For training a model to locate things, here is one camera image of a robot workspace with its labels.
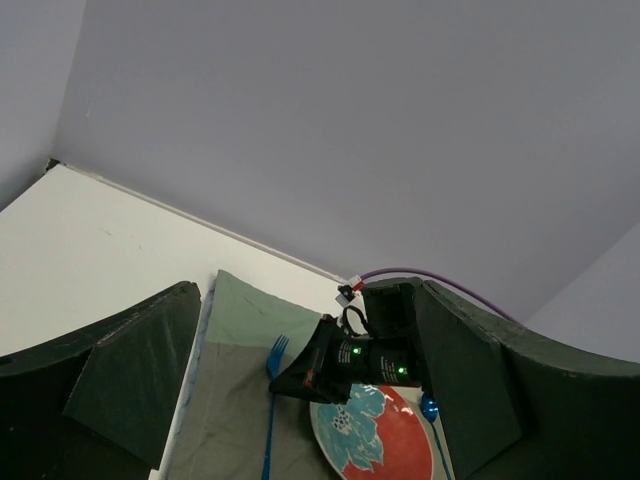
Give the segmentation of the red floral plate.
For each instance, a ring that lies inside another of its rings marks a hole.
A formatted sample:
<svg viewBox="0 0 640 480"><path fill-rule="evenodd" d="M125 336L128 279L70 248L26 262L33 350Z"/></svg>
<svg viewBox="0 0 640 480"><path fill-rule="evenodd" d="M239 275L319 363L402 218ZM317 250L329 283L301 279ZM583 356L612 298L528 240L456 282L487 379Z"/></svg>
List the red floral plate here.
<svg viewBox="0 0 640 480"><path fill-rule="evenodd" d="M342 479L434 476L431 445L419 415L388 386L356 384L344 405L310 403L312 430Z"/></svg>

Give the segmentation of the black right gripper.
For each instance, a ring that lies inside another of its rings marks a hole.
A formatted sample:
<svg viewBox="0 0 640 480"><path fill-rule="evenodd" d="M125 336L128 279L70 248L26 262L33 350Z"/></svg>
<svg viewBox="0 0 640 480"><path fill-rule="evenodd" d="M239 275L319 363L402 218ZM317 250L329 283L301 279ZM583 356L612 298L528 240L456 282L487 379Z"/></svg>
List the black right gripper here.
<svg viewBox="0 0 640 480"><path fill-rule="evenodd" d="M384 280L362 290L364 335L323 317L301 353L269 384L269 392L321 404L346 404L354 384L425 386L425 353L416 294L421 282Z"/></svg>

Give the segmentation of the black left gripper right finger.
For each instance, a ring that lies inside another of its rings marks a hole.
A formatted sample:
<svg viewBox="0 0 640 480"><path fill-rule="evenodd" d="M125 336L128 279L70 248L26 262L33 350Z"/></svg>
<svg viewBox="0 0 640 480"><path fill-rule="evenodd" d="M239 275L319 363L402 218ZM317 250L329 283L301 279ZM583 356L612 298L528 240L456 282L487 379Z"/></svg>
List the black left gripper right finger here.
<svg viewBox="0 0 640 480"><path fill-rule="evenodd" d="M639 366L551 340L432 282L414 307L459 479L635 479Z"/></svg>

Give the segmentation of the blue metallic spoon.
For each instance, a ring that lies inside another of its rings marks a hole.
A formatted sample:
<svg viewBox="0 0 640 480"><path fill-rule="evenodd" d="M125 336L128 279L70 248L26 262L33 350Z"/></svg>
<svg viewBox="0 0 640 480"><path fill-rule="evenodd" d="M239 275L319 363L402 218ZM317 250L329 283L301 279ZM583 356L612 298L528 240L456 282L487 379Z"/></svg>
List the blue metallic spoon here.
<svg viewBox="0 0 640 480"><path fill-rule="evenodd" d="M438 453L440 455L440 460L441 460L441 464L442 464L446 479L447 480L451 480L452 479L451 471L450 471L449 465L447 463L446 454L444 452L444 449L443 449L443 446L442 446L442 442L441 442L438 430L436 428L436 420L438 419L438 415L439 415L439 407L438 407L438 404L435 401L435 399L433 397L429 396L425 392L423 392L422 395L421 395L420 411L421 411L423 417L426 419L426 421L431 426L431 430L432 430L433 435L434 435L436 447L437 447Z"/></svg>

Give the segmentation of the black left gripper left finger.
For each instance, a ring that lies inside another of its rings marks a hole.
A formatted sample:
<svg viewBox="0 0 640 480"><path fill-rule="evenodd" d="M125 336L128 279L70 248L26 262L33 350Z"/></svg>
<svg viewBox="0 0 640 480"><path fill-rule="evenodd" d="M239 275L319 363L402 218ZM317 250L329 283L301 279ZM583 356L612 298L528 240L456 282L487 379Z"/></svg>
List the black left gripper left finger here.
<svg viewBox="0 0 640 480"><path fill-rule="evenodd" d="M4 479L146 479L193 348L199 288L179 282L1 359Z"/></svg>

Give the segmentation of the green patchwork cloth placemat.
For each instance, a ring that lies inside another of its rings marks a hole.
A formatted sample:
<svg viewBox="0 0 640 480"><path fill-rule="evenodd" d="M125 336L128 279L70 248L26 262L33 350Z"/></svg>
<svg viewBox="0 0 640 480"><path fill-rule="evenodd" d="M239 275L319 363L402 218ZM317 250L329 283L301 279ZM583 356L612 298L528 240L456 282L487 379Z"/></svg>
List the green patchwork cloth placemat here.
<svg viewBox="0 0 640 480"><path fill-rule="evenodd" d="M276 339L285 335L289 344L282 363L288 365L309 340L319 317L226 271L218 272L208 300L197 369L189 379L188 401L164 478L261 477L270 404L267 356ZM434 460L431 479L446 479L416 395L401 396L419 415L427 433ZM317 444L309 404L287 397L275 402L273 479L342 479Z"/></svg>

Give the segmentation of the blue plastic fork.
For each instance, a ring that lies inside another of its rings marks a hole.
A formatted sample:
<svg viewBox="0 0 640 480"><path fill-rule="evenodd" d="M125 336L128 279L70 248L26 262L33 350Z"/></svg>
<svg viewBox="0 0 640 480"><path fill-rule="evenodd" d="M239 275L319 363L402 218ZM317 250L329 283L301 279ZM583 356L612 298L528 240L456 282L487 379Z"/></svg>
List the blue plastic fork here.
<svg viewBox="0 0 640 480"><path fill-rule="evenodd" d="M280 372L281 362L286 351L286 348L289 344L289 338L285 335L280 335L275 343L273 344L269 355L266 359L266 372L269 376L270 380L273 380L278 376ZM263 459L263 467L261 473L262 480L270 479L270 471L271 471L271 453L272 453L272 442L273 442L273 428L274 428L274 418L275 418L275 402L276 397L273 393L270 394L270 404L269 404L269 417L267 423L267 434L266 434L266 442L265 442L265 453Z"/></svg>

